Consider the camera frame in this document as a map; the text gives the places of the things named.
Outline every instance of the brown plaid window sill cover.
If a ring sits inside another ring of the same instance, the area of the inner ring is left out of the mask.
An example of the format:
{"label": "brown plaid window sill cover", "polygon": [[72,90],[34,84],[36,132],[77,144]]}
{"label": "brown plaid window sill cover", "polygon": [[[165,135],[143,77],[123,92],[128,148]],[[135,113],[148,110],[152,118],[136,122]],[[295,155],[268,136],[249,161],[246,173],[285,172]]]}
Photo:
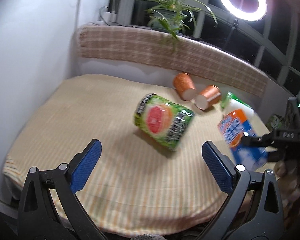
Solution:
{"label": "brown plaid window sill cover", "polygon": [[179,38],[173,51],[169,35],[123,26],[84,25],[78,30],[79,57],[152,65],[207,78],[258,97],[265,91],[266,74],[215,47]]}

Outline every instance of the orange paper cup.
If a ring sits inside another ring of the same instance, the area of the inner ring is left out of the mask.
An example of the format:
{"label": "orange paper cup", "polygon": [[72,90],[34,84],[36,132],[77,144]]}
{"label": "orange paper cup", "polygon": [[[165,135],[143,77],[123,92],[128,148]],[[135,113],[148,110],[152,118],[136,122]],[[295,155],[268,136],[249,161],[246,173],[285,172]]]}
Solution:
{"label": "orange paper cup", "polygon": [[187,73],[176,75],[172,84],[183,100],[191,101],[194,98],[196,90],[191,77]]}
{"label": "orange paper cup", "polygon": [[208,85],[204,90],[197,95],[195,99],[195,105],[201,109],[208,109],[213,104],[218,103],[221,100],[221,91],[214,85]]}

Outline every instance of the orange and blue bag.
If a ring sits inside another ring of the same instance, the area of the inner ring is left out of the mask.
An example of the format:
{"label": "orange and blue bag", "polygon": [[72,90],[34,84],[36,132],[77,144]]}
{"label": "orange and blue bag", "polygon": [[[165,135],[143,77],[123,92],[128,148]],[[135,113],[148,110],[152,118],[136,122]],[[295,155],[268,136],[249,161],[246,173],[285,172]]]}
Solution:
{"label": "orange and blue bag", "polygon": [[236,164],[244,165],[248,171],[255,171],[267,162],[265,148],[246,147],[241,144],[242,136],[256,136],[241,109],[227,114],[218,124],[218,128],[229,145]]}

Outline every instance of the checkered fabric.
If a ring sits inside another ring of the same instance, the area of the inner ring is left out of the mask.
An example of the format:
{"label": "checkered fabric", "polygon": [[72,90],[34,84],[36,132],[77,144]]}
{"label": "checkered fabric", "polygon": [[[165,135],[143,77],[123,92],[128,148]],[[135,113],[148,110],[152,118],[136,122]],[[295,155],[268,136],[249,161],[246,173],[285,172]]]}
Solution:
{"label": "checkered fabric", "polygon": [[[133,124],[139,101],[149,93],[196,114],[174,152]],[[217,128],[221,119],[219,104],[203,112],[171,88],[106,75],[78,76],[64,81],[31,117],[8,153],[3,173],[22,187],[32,166],[55,169],[91,139],[99,139],[102,155],[76,193],[93,222],[127,237],[173,234],[210,220],[226,198],[201,154],[202,144],[211,140],[232,158]],[[251,125],[258,135],[268,132],[257,115]],[[66,218],[56,192],[51,194]]]}
{"label": "checkered fabric", "polygon": [[122,26],[84,25],[79,57],[136,62],[186,72],[239,88],[258,97],[268,77],[249,63],[215,47],[180,37],[173,50],[166,33]]}

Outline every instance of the silver screw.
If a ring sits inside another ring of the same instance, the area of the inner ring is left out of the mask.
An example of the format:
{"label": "silver screw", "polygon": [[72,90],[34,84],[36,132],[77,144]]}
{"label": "silver screw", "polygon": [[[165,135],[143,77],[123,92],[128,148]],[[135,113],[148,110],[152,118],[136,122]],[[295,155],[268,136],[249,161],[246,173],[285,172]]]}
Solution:
{"label": "silver screw", "polygon": [[273,170],[271,170],[271,169],[267,169],[266,172],[267,172],[269,175],[273,175],[273,174],[274,174]]}
{"label": "silver screw", "polygon": [[36,167],[32,167],[32,168],[30,168],[30,173],[35,173],[36,171],[37,171],[37,168]]}
{"label": "silver screw", "polygon": [[62,163],[59,165],[59,169],[62,171],[65,170],[66,168],[68,168],[68,165],[66,163]]}
{"label": "silver screw", "polygon": [[246,170],[246,167],[243,166],[242,164],[238,164],[238,165],[236,166],[236,169],[237,169],[238,171],[245,171],[245,170]]}

